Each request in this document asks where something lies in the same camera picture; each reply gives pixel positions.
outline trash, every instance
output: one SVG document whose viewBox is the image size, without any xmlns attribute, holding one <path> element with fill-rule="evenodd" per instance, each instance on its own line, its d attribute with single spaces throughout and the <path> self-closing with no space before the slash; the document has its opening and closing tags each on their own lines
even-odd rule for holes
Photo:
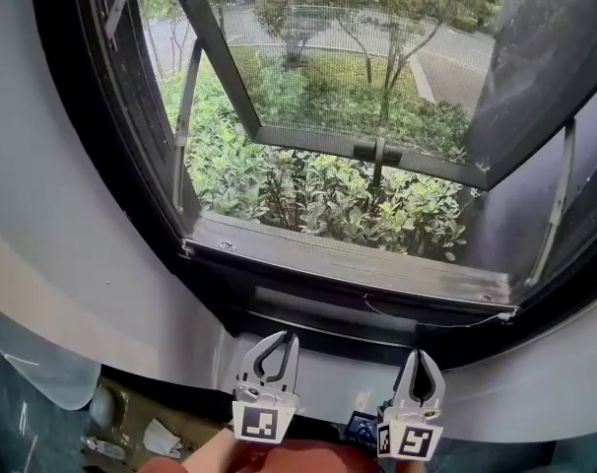
<svg viewBox="0 0 597 473">
<path fill-rule="evenodd" d="M 108 457 L 119 461 L 125 459 L 125 450 L 118 445 L 102 441 L 95 437 L 82 438 L 82 441 L 90 450 L 107 455 Z"/>
<path fill-rule="evenodd" d="M 180 458 L 182 443 L 180 438 L 173 435 L 168 428 L 158 420 L 152 419 L 143 434 L 143 445 L 150 452 L 165 455 L 172 459 Z"/>
</svg>

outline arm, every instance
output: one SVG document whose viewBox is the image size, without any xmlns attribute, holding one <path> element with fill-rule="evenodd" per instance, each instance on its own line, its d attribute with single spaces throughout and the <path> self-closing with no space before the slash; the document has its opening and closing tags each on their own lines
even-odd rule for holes
<svg viewBox="0 0 597 473">
<path fill-rule="evenodd" d="M 182 463 L 188 473 L 227 473 L 231 464 L 246 452 L 246 443 L 221 430 Z"/>
<path fill-rule="evenodd" d="M 395 466 L 396 473 L 426 473 L 423 462 L 398 461 Z"/>
</svg>

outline tree branch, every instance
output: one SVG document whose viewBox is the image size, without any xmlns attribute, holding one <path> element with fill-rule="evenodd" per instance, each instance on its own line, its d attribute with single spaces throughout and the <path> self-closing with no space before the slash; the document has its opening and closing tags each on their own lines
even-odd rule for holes
<svg viewBox="0 0 597 473">
<path fill-rule="evenodd" d="M 187 37 L 189 36 L 189 21 L 185 22 L 184 37 L 182 38 L 182 44 L 178 52 L 178 72 L 182 70 L 182 52 L 187 43 Z"/>
<path fill-rule="evenodd" d="M 157 67 L 157 72 L 159 73 L 159 77 L 163 78 L 165 73 L 163 71 L 163 65 L 161 64 L 161 59 L 159 57 L 159 51 L 157 50 L 157 44 L 154 41 L 154 34 L 152 33 L 152 29 L 150 28 L 150 20 L 145 18 L 143 20 L 145 25 L 145 29 L 148 32 L 148 39 L 150 40 L 150 47 L 152 48 L 152 53 L 154 54 L 154 60 Z"/>
<path fill-rule="evenodd" d="M 416 54 L 417 52 L 419 52 L 421 49 L 423 49 L 426 45 L 428 45 L 428 42 L 430 42 L 434 38 L 434 36 L 438 32 L 438 29 L 445 22 L 445 17 L 447 16 L 447 10 L 449 9 L 450 4 L 451 4 L 451 0 L 447 0 L 447 2 L 445 3 L 445 8 L 443 9 L 443 12 L 441 13 L 438 21 L 436 21 L 436 24 L 434 25 L 434 29 L 431 31 L 431 33 L 426 38 L 424 38 L 420 43 L 418 43 L 415 47 L 413 47 L 410 51 L 408 51 L 406 54 L 404 54 L 403 56 L 399 56 L 399 61 L 397 63 L 397 71 L 395 72 L 395 75 L 393 76 L 393 79 L 390 83 L 390 90 L 392 90 L 395 87 L 395 83 L 397 82 L 397 79 L 399 79 L 399 75 L 401 74 L 401 71 L 403 70 L 404 65 L 408 62 L 410 57 L 413 54 Z"/>
<path fill-rule="evenodd" d="M 357 45 L 360 46 L 360 49 L 362 50 L 362 53 L 365 56 L 365 65 L 366 65 L 366 82 L 368 84 L 370 84 L 372 82 L 372 72 L 371 72 L 371 65 L 370 65 L 370 56 L 368 55 L 368 51 L 366 50 L 366 47 L 364 44 L 362 44 L 360 42 L 360 39 L 351 32 L 351 30 L 349 30 L 347 27 L 345 27 L 345 25 L 343 25 L 342 20 L 340 19 L 340 17 L 336 16 L 336 21 L 338 22 L 338 25 L 340 25 L 340 28 L 343 30 L 343 32 L 345 32 L 345 34 L 347 34 L 348 36 L 350 36 Z"/>
</svg>

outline window hinge arm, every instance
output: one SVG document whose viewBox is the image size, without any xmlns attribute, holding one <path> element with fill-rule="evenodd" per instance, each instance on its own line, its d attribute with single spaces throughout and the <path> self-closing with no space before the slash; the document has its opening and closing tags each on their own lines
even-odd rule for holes
<svg viewBox="0 0 597 473">
<path fill-rule="evenodd" d="M 105 26 L 103 27 L 105 30 L 105 36 L 108 40 L 112 40 L 114 37 L 114 32 L 117 29 L 117 25 L 119 24 L 119 20 L 121 19 L 121 13 L 123 12 L 123 7 L 125 6 L 127 0 L 114 0 L 112 4 L 112 8 L 110 12 L 108 12 L 108 18 L 105 21 Z"/>
<path fill-rule="evenodd" d="M 544 241 L 539 255 L 535 260 L 535 265 L 531 271 L 531 275 L 526 279 L 526 285 L 529 287 L 535 286 L 540 278 L 548 258 L 551 254 L 553 244 L 555 243 L 555 236 L 557 235 L 557 228 L 562 223 L 564 216 L 564 205 L 567 196 L 567 188 L 572 174 L 572 163 L 574 162 L 574 144 L 576 141 L 576 119 L 571 119 L 565 125 L 564 134 L 564 153 L 562 155 L 562 169 L 560 170 L 559 179 L 557 180 L 557 192 L 555 193 L 555 203 L 551 210 L 551 216 L 548 221 L 548 227 L 544 234 Z"/>
<path fill-rule="evenodd" d="M 187 68 L 187 77 L 184 82 L 182 98 L 180 99 L 180 108 L 178 110 L 174 135 L 171 202 L 178 212 L 182 212 L 182 187 L 185 176 L 184 153 L 185 146 L 187 145 L 187 136 L 189 135 L 189 119 L 191 118 L 191 109 L 193 107 L 193 92 L 196 87 L 201 55 L 202 45 L 200 40 L 197 39 L 193 44 L 193 51 L 191 52 L 189 67 Z"/>
</svg>

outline window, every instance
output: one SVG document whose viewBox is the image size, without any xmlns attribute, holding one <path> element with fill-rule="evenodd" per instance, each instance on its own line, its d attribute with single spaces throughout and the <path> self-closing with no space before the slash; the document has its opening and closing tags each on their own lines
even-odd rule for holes
<svg viewBox="0 0 597 473">
<path fill-rule="evenodd" d="M 597 250 L 597 0 L 78 1 L 117 156 L 260 324 L 495 345 Z"/>
<path fill-rule="evenodd" d="M 180 2 L 254 141 L 484 190 L 597 84 L 597 0 Z"/>
</svg>

